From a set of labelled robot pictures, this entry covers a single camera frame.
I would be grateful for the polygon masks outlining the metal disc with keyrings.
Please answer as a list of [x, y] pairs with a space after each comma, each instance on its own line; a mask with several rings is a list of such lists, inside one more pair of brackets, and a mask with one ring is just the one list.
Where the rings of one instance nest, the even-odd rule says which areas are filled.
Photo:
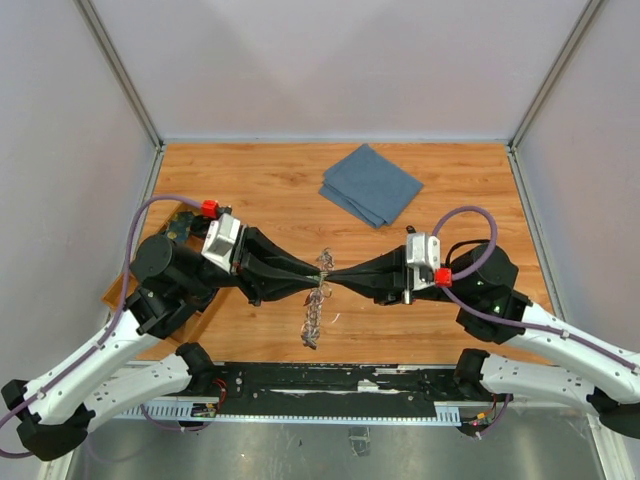
[[305, 300], [306, 316], [300, 331], [303, 346], [312, 350], [318, 347], [323, 303], [332, 295], [331, 287], [325, 282], [326, 277], [335, 267], [331, 250], [323, 249], [316, 263], [319, 267], [318, 285], [310, 290]]

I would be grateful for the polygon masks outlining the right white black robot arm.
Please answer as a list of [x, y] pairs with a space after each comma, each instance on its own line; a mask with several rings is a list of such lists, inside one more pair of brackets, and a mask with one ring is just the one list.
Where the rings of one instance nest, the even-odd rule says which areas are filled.
[[379, 305], [416, 300], [458, 306], [457, 323], [470, 336], [526, 350], [547, 364], [519, 362], [466, 349], [453, 375], [466, 400], [542, 397], [596, 416], [610, 430], [639, 436], [639, 355], [558, 318], [515, 288], [518, 268], [489, 241], [458, 258], [441, 256], [435, 237], [413, 235], [406, 245], [328, 274]]

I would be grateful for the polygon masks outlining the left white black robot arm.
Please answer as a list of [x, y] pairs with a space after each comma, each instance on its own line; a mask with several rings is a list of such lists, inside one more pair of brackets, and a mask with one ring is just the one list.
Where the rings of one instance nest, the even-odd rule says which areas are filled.
[[211, 224], [201, 250], [162, 235], [127, 253], [126, 292], [110, 323], [56, 367], [1, 390], [26, 456], [58, 459], [116, 415], [156, 397], [207, 393], [216, 380], [204, 348], [184, 343], [136, 373], [115, 372], [139, 353], [170, 337], [222, 288], [239, 289], [255, 306], [319, 286], [321, 270], [288, 254], [255, 227]]

